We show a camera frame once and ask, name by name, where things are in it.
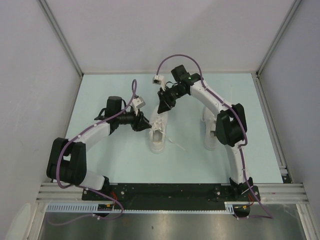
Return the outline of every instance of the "white wall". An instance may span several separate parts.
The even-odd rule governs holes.
[[[289,170],[320,223],[320,1],[302,2],[261,80]]]
[[[36,0],[0,1],[0,239],[37,197],[80,78]]]
[[[294,0],[48,0],[84,73],[254,72]],[[162,70],[185,64],[172,59]]]

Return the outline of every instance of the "cable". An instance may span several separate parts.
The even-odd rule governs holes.
[[[127,106],[127,103],[124,99],[122,99],[122,102],[123,102],[123,107],[126,107]]]
[[[107,198],[107,199],[110,199],[110,200],[112,200],[113,202],[114,202],[114,205],[116,205],[116,204],[118,204],[119,206],[120,206],[120,208],[121,208],[121,213],[120,214],[118,214],[117,216],[114,216],[114,217],[102,217],[102,216],[98,216],[98,220],[99,219],[105,219],[105,220],[115,220],[115,219],[117,219],[117,218],[119,218],[122,214],[123,214],[123,211],[124,211],[124,208],[123,208],[123,206],[121,205],[121,203],[118,201],[118,200],[116,200],[116,199],[114,199],[114,198],[112,198],[112,197],[110,197],[110,196],[107,196],[107,195],[105,195],[105,194],[103,194],[103,193],[101,193],[101,192],[99,192],[99,191],[97,191],[97,190],[94,190],[94,189],[91,189],[91,188],[89,188],[89,190],[90,191],[92,191],[92,192],[94,192],[94,193],[96,193],[96,194],[99,194],[99,195],[101,195],[101,196],[103,196],[103,197],[105,197],[105,198]],[[47,222],[50,224],[50,225],[52,225],[52,226],[65,226],[65,225],[68,225],[68,224],[71,224],[71,223],[73,223],[73,222],[75,222],[75,221],[77,221],[77,220],[79,220],[79,219],[83,219],[83,218],[87,218],[87,217],[93,217],[93,216],[96,216],[94,213],[93,214],[84,214],[84,215],[81,215],[81,216],[78,216],[78,217],[76,217],[76,218],[74,218],[74,219],[71,219],[71,220],[69,220],[69,221],[66,221],[66,222],[62,222],[62,223],[55,223],[55,222],[51,222],[50,221],[50,219],[49,219],[49,217],[46,219],[47,220]]]
[[[167,86],[167,84],[172,84],[172,85],[177,85],[178,83],[173,83],[172,81],[167,81],[166,84],[165,84],[165,87]]]
[[[131,105],[133,99],[135,98],[135,96],[137,96],[137,95],[136,95],[136,92],[137,92],[137,80],[136,80],[136,79],[134,79],[134,80],[132,81],[131,90],[132,90],[132,97],[131,97],[130,101],[128,102],[128,105],[126,105],[120,112],[118,112],[117,114],[115,114],[115,115],[113,115],[113,116],[111,116],[111,117],[108,117],[108,118],[106,118],[106,119],[104,119],[104,120],[102,120],[102,121],[99,121],[99,122],[97,122],[97,123],[95,123],[95,124],[87,127],[85,130],[83,130],[82,132],[80,132],[77,136],[75,136],[74,138],[70,139],[70,140],[66,143],[66,145],[62,148],[62,150],[61,150],[61,152],[60,152],[60,155],[59,155],[59,158],[58,158],[58,161],[57,161],[56,172],[55,172],[56,182],[57,182],[57,184],[58,184],[58,186],[59,186],[60,188],[66,189],[66,188],[68,188],[68,187],[71,186],[71,184],[68,184],[68,185],[65,185],[65,186],[64,186],[64,185],[62,185],[62,183],[61,183],[61,181],[60,181],[60,167],[61,167],[61,162],[62,162],[64,153],[65,153],[66,149],[68,148],[68,146],[69,146],[72,142],[74,142],[77,138],[80,138],[81,135],[85,134],[85,133],[86,133],[87,131],[89,131],[90,129],[95,128],[96,126],[98,126],[98,125],[100,125],[100,124],[103,124],[103,123],[105,123],[105,122],[107,122],[107,121],[109,121],[109,120],[111,120],[111,119],[114,119],[114,118],[116,118],[117,116],[119,116],[119,115],[121,115],[122,113],[124,113],[124,112],[127,110],[127,108],[130,107],[130,105]],[[110,196],[107,196],[107,195],[105,195],[105,194],[103,194],[103,193],[101,193],[101,192],[99,192],[99,191],[97,191],[97,190],[95,190],[95,189],[92,189],[92,188],[86,188],[86,187],[83,187],[83,186],[77,186],[77,187],[82,188],[82,189],[86,189],[86,190],[92,191],[92,192],[94,192],[94,193],[96,193],[96,194],[98,194],[98,195],[101,195],[101,196],[103,196],[104,198],[107,198],[107,199],[109,199],[109,200],[117,203],[117,204],[120,206],[120,208],[121,208],[120,214],[119,214],[118,216],[116,216],[116,217],[110,217],[110,218],[109,218],[109,217],[108,217],[108,218],[98,217],[98,218],[102,218],[102,219],[106,219],[106,220],[114,220],[114,219],[119,218],[119,217],[123,214],[124,208],[123,208],[123,206],[121,205],[121,203],[120,203],[119,201],[117,201],[116,199],[114,199],[114,198],[112,198],[112,197],[110,197]],[[77,218],[75,218],[75,219],[73,219],[73,220],[71,220],[71,221],[64,222],[64,223],[53,223],[52,225],[54,225],[54,226],[63,226],[63,225],[72,223],[72,222],[74,222],[74,221],[76,221],[76,220],[78,220],[78,219],[82,219],[82,218],[88,217],[88,216],[91,216],[91,214],[85,214],[85,215],[82,215],[82,216],[80,216],[80,217],[77,217]]]
[[[239,123],[240,125],[240,128],[242,130],[242,134],[244,136],[244,143],[242,144],[239,144],[238,145],[238,148],[239,148],[239,151],[240,151],[240,155],[241,155],[241,161],[242,161],[242,171],[243,171],[243,177],[244,177],[244,180],[245,180],[245,183],[247,184],[250,192],[252,193],[252,195],[254,196],[255,200],[259,203],[259,205],[262,207],[262,209],[268,214],[268,216],[263,216],[263,215],[252,215],[252,216],[249,216],[249,218],[267,218],[267,219],[273,219],[274,217],[272,216],[272,214],[269,212],[269,210],[261,203],[261,201],[259,200],[259,198],[255,195],[254,191],[252,190],[252,187],[250,186],[250,183],[248,181],[248,178],[247,178],[247,174],[246,174],[246,163],[245,163],[245,156],[244,156],[244,153],[243,153],[243,149],[242,147],[246,146],[248,144],[248,138],[247,138],[247,134],[246,134],[246,131],[245,131],[245,128],[239,118],[239,116],[237,115],[237,113],[232,109],[231,106],[229,106],[228,104],[226,104],[223,99],[221,99],[220,97],[218,97],[213,91],[211,91],[210,89],[207,88],[207,86],[205,85],[205,82],[204,82],[204,77],[203,77],[203,74],[202,74],[202,71],[201,71],[201,67],[200,65],[197,63],[197,61],[195,59],[193,59],[192,57],[188,56],[188,55],[185,55],[185,54],[174,54],[174,55],[171,55],[171,56],[168,56],[166,57],[164,60],[162,60],[162,62],[160,63],[157,71],[156,71],[156,75],[159,74],[160,72],[160,68],[162,66],[162,64],[164,64],[164,62],[168,59],[171,59],[173,57],[185,57],[187,59],[190,59],[191,61],[193,61],[195,63],[195,65],[197,66],[198,70],[199,70],[199,74],[200,74],[200,80],[201,80],[201,84],[202,86],[204,87],[204,89],[206,91],[208,91],[208,93],[210,93],[212,96],[214,96],[216,99],[218,99],[218,101],[223,105],[223,106],[226,106],[232,113],[233,115],[235,116],[237,122]]]

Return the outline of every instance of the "metal frame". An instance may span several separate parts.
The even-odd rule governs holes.
[[[259,187],[261,202],[263,204],[296,204],[297,210],[300,215],[301,223],[306,235],[307,240],[317,240],[319,230],[314,224],[314,218],[309,205],[309,200],[306,195],[305,188],[303,184],[283,184],[283,183],[261,183],[257,184]],[[45,217],[46,209],[48,205],[56,205],[61,203],[65,206],[72,206],[75,204],[77,206],[83,206],[85,209],[83,212],[88,213],[88,206],[95,206],[97,203],[108,204],[111,201],[82,201],[81,197],[83,194],[83,189],[71,186],[68,190],[59,188],[57,183],[43,183],[40,187],[37,199],[36,199],[36,210],[34,217],[31,221],[30,231],[28,233],[28,240],[37,240],[41,226]],[[216,212],[216,211],[128,211],[126,214],[168,214],[168,213],[179,213],[179,214],[230,214],[230,205],[239,204],[239,202],[225,202],[226,211]],[[56,212],[74,212],[70,208],[60,207]]]
[[[292,22],[293,17],[295,16],[299,6],[301,5],[303,0],[295,0],[292,5],[290,10],[288,11],[287,15],[285,16],[278,32],[275,35],[274,40],[271,43],[271,46],[269,47],[268,51],[266,52],[259,68],[257,69],[257,75],[260,76],[261,73],[263,72],[267,62],[269,61],[270,57],[272,56],[272,53],[275,51],[278,43],[280,42],[280,40],[282,39],[286,29],[288,28],[288,26],[290,25],[290,23]]]
[[[274,119],[272,117],[272,114],[271,114],[271,111],[269,108],[269,104],[267,102],[267,98],[266,98],[264,89],[261,84],[260,77],[257,76],[256,73],[252,73],[251,76],[253,79],[256,93],[258,95],[258,99],[260,101],[260,105],[262,108],[262,113],[263,113],[263,116],[265,119],[265,123],[268,128],[268,132],[270,134],[271,143],[272,143],[272,146],[273,146],[273,149],[275,152],[276,160],[277,160],[279,168],[280,168],[280,172],[284,176],[289,174],[291,180],[294,181],[293,176],[290,174],[289,170],[287,169],[288,165],[287,165],[286,157],[285,157],[283,148],[281,146],[279,135],[278,135],[278,132],[277,132],[277,129],[275,126],[275,122],[274,122]]]
[[[78,73],[78,75],[80,77],[82,77],[84,74],[81,71],[79,63],[78,63],[75,55],[73,54],[73,52],[70,48],[70,45],[68,44],[64,34],[62,33],[62,31],[57,23],[57,20],[55,19],[55,16],[53,15],[47,1],[46,0],[37,0],[37,2],[39,3],[45,17],[47,18],[50,26],[52,27],[52,30],[54,31],[55,35],[57,36],[57,39],[61,43],[61,46],[62,46],[63,50],[65,51],[67,57],[70,59],[75,71]]]

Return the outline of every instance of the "metal plate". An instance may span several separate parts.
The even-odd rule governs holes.
[[[43,223],[39,240],[305,240],[296,205],[267,206],[275,219],[236,220],[229,214],[125,214],[116,220],[88,217],[66,226]],[[258,205],[253,214],[263,214]],[[77,213],[49,213],[55,223]]]

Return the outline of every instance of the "gray wall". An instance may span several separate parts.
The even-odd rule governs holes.
[[[320,1],[305,0],[261,76],[284,154],[320,223]]]
[[[0,239],[33,203],[80,78],[36,0],[0,1]]]

